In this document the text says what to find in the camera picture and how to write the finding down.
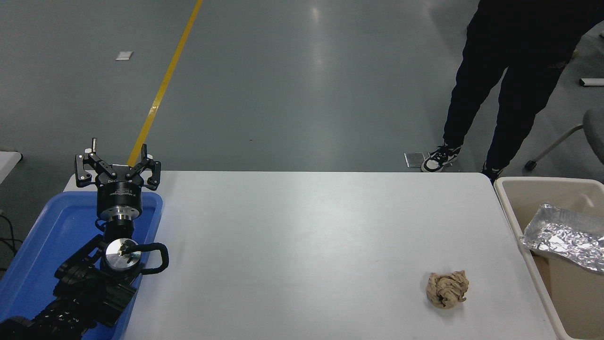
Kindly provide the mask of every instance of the black and white sneaker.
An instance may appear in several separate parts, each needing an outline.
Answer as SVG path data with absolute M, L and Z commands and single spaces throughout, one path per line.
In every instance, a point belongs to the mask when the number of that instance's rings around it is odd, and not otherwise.
M 422 163 L 422 172 L 440 172 L 447 164 L 453 163 L 459 155 L 461 146 L 451 148 L 446 143 L 439 146 L 434 152 L 430 152 L 429 157 Z
M 485 175 L 486 177 L 488 177 L 489 180 L 491 180 L 491 184 L 493 184 L 495 182 L 495 180 L 499 177 L 499 175 L 501 175 L 501 171 L 503 171 L 503 168 L 501 168 L 501 169 L 487 168 L 487 162 L 484 162 L 483 169 L 480 171 L 480 173 Z

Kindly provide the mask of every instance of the beige bin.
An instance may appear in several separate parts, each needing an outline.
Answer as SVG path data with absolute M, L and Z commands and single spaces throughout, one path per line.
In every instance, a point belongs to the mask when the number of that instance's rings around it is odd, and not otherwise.
M 501 177 L 495 191 L 516 239 L 542 203 L 604 218 L 604 185 L 594 180 Z M 518 245 L 558 338 L 604 339 L 604 275 Z

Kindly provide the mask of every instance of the cable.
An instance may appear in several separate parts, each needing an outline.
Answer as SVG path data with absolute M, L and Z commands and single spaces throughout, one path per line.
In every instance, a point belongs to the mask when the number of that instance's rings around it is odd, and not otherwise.
M 16 248 L 17 246 L 15 245 L 15 238 L 14 238 L 14 229 L 13 229 L 13 223 L 10 222 L 10 220 L 8 219 L 8 217 L 4 216 L 4 215 L 0 215 L 0 217 L 2 217 L 3 219 L 6 220 L 6 222 L 8 222 L 8 227 L 10 228 L 10 239 L 13 242 L 13 248 Z
M 4 239 L 0 239 L 0 242 L 6 244 L 8 248 L 13 252 L 13 256 L 17 255 L 17 249 L 10 245 L 10 243 L 6 242 Z
M 23 241 L 21 240 L 17 240 L 14 237 L 14 229 L 13 229 L 13 223 L 11 223 L 11 221 L 4 215 L 0 215 L 1 218 L 5 219 L 6 222 L 8 222 L 8 227 L 10 228 L 10 238 L 4 238 L 4 237 L 0 237 L 0 242 L 6 244 L 8 246 L 8 248 L 13 252 L 13 256 L 17 255 L 17 245 L 16 245 L 16 241 L 21 242 L 21 244 L 23 244 Z

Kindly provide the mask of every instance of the white sticker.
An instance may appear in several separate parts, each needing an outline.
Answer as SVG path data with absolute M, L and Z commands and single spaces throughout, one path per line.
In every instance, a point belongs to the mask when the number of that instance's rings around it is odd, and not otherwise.
M 132 51 L 120 52 L 118 54 L 117 58 L 115 58 L 115 60 L 130 60 L 131 56 L 132 56 Z

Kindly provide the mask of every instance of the black pants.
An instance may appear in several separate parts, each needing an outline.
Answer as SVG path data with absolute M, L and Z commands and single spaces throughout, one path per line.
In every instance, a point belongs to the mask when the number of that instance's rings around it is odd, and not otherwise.
M 504 71 L 487 166 L 505 168 L 545 108 L 602 0 L 481 0 L 467 28 L 463 62 L 445 123 L 461 146 L 480 105 Z

